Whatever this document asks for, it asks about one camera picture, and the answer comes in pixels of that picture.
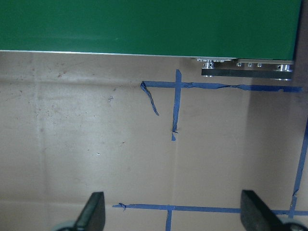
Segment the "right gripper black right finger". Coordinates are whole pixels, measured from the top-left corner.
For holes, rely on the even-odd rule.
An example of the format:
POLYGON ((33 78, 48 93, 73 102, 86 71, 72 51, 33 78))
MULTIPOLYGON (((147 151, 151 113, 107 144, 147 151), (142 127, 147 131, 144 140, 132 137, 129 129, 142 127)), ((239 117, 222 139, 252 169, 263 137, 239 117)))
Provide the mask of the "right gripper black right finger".
POLYGON ((246 231, 282 231, 283 223, 253 190, 242 190, 240 219, 246 231))

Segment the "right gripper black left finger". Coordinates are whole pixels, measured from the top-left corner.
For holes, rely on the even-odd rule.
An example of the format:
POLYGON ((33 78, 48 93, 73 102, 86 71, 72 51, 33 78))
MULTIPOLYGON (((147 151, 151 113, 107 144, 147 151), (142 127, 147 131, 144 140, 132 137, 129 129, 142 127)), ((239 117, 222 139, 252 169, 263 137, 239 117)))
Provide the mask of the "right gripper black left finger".
POLYGON ((103 231, 105 200, 103 192, 93 192, 73 225, 74 231, 103 231))

